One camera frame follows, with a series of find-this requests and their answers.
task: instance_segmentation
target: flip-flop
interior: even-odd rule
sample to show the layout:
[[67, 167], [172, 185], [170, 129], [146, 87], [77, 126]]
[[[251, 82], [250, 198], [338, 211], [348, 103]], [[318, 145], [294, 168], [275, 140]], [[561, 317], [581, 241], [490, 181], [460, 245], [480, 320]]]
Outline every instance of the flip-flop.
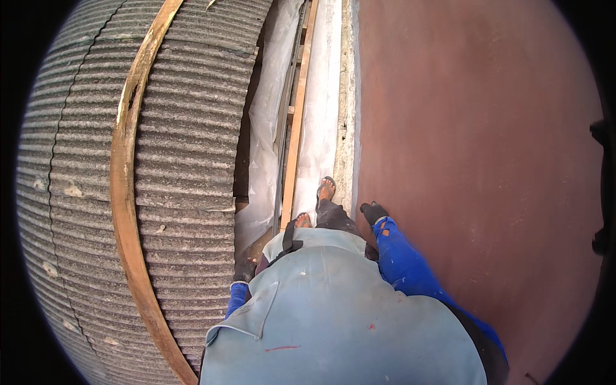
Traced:
[[[336, 187], [336, 182], [334, 182], [334, 180], [331, 177], [326, 176], [323, 179], [327, 179], [328, 181], [331, 182], [333, 187]], [[326, 187], [327, 190], [330, 192], [330, 200], [334, 197], [334, 194], [336, 193], [336, 190], [332, 191], [330, 186], [328, 186], [326, 183], [321, 183], [321, 186], [319, 186], [318, 189], [317, 189], [317, 205], [315, 207], [315, 210], [318, 209], [318, 201], [319, 201], [318, 195], [321, 192], [321, 189], [324, 188], [324, 187]]]
[[[295, 218], [295, 224], [297, 224], [297, 221], [299, 219], [299, 217], [301, 217], [304, 214], [308, 214], [308, 213], [299, 213], [299, 215]], [[308, 218], [308, 227], [312, 228], [312, 224], [310, 223], [310, 218]], [[296, 227], [296, 229], [306, 229], [305, 227]]]

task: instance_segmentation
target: black strap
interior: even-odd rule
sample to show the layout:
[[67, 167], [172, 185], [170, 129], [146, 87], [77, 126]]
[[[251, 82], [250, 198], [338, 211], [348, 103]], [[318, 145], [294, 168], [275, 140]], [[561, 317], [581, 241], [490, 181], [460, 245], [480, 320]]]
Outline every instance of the black strap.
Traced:
[[280, 258], [286, 256], [289, 253], [292, 253], [293, 251], [297, 251], [301, 249], [302, 246], [304, 246], [304, 241], [299, 241], [299, 240], [294, 241], [293, 240], [293, 232], [295, 231], [295, 223], [297, 221], [298, 221], [297, 219], [293, 219], [292, 221], [289, 221], [289, 223], [286, 224], [285, 234], [282, 237], [282, 251], [280, 252], [280, 254], [278, 254], [276, 259], [274, 259], [272, 262], [270, 262], [267, 265], [268, 267], [273, 265], [274, 262], [276, 262]]

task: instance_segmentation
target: wooden board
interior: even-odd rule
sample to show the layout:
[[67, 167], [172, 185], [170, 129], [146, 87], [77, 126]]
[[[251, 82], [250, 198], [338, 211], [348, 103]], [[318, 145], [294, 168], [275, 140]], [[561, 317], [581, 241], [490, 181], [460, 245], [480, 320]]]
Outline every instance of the wooden board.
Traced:
[[306, 39], [304, 40], [304, 51], [302, 53], [301, 67], [299, 69], [298, 92], [295, 98], [293, 111], [293, 123], [291, 125], [291, 139], [286, 163], [285, 190], [282, 195], [282, 217], [280, 219], [280, 229], [283, 230], [291, 220], [293, 210], [293, 198], [295, 193], [295, 179], [298, 170], [299, 137], [301, 133], [302, 119], [304, 117], [304, 99], [306, 96], [306, 80], [308, 77], [308, 64], [310, 63], [310, 47], [312, 45], [312, 35], [314, 32], [314, 22], [317, 18], [318, 0], [312, 1], [310, 16], [306, 28]]
[[180, 382], [197, 385], [197, 376], [177, 346], [152, 290], [139, 239], [134, 193], [135, 136], [145, 85], [158, 48], [182, 1], [165, 0], [126, 77], [111, 140], [109, 189], [118, 254], [137, 310]]

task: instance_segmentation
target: red paint mark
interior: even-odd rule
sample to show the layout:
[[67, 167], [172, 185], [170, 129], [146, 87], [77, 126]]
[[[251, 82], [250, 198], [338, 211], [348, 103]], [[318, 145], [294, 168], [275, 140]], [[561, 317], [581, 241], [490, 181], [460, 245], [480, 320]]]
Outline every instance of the red paint mark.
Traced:
[[266, 349], [265, 351], [269, 352], [269, 351], [277, 351], [279, 349], [295, 349], [295, 348], [298, 348], [298, 347], [299, 346], [280, 346], [280, 347], [274, 347], [273, 349]]

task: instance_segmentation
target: crack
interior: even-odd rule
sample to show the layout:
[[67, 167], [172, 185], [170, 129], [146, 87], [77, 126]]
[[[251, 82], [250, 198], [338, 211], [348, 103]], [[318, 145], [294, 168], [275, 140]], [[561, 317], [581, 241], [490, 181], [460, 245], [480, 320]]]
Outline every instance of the crack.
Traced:
[[96, 35], [94, 35], [94, 38], [92, 39], [92, 42], [91, 42], [90, 46], [87, 48], [86, 54], [83, 56], [83, 59], [81, 59], [81, 63], [79, 64], [79, 67], [77, 68], [77, 71], [75, 72], [75, 75], [73, 76], [71, 85], [68, 87], [67, 96], [64, 98], [64, 103], [62, 105], [62, 109], [60, 110], [60, 119], [58, 120], [58, 124], [57, 124], [57, 126], [55, 128], [54, 142], [53, 142], [53, 144], [51, 146], [51, 158], [49, 159], [49, 172], [47, 173], [47, 205], [49, 206], [49, 221], [50, 221], [49, 231], [51, 232], [51, 243], [52, 243], [52, 246], [53, 246], [53, 254], [54, 254], [54, 257], [55, 257], [55, 265], [58, 268], [58, 276], [60, 277], [60, 282], [62, 283], [62, 288], [64, 289], [64, 292], [65, 292], [65, 294], [67, 296], [68, 304], [69, 304], [71, 310], [73, 311], [73, 318], [77, 321], [77, 326], [79, 327], [79, 330], [77, 330], [77, 331], [79, 331], [79, 333], [86, 338], [87, 343], [90, 345], [90, 349], [92, 349], [92, 351], [94, 352], [96, 357], [99, 359], [99, 363], [100, 363], [101, 367], [105, 369], [105, 377], [106, 377], [107, 381], [112, 379], [112, 375], [107, 371], [106, 366], [101, 361], [98, 352], [96, 351], [96, 349], [94, 349], [94, 346], [92, 346], [92, 342], [90, 341], [88, 336], [86, 336], [83, 333], [83, 327], [79, 324], [79, 318], [75, 314], [75, 308], [73, 307], [73, 303], [72, 303], [71, 299], [68, 296], [67, 286], [66, 286], [64, 278], [62, 277], [62, 270], [60, 268], [60, 263], [59, 263], [59, 260], [58, 260], [58, 255], [56, 253], [55, 234], [54, 234], [54, 220], [53, 220], [52, 215], [51, 215], [52, 206], [51, 206], [51, 189], [50, 189], [50, 187], [51, 187], [51, 172], [52, 172], [52, 168], [53, 168], [52, 167], [52, 162], [54, 160], [54, 155], [55, 155], [54, 154], [54, 148], [55, 148], [55, 145], [57, 143], [57, 135], [58, 135], [58, 132], [60, 131], [60, 122], [62, 122], [64, 109], [66, 109], [66, 107], [67, 107], [68, 97], [71, 94], [71, 90], [72, 90], [73, 86], [75, 85], [77, 76], [79, 75], [79, 73], [81, 71], [81, 67], [83, 66], [84, 62], [86, 61], [86, 57], [88, 57], [88, 55], [90, 54], [90, 51], [92, 50], [92, 47], [96, 43], [96, 41], [99, 38], [100, 34], [103, 32], [103, 30], [107, 26], [107, 23], [113, 18], [113, 16], [115, 16], [118, 13], [118, 11], [122, 8], [122, 6], [124, 5], [124, 3], [126, 1], [127, 0], [123, 0], [120, 3], [120, 5], [111, 13], [111, 15], [109, 15], [109, 17], [106, 19], [105, 23], [103, 23], [103, 25], [96, 32]]

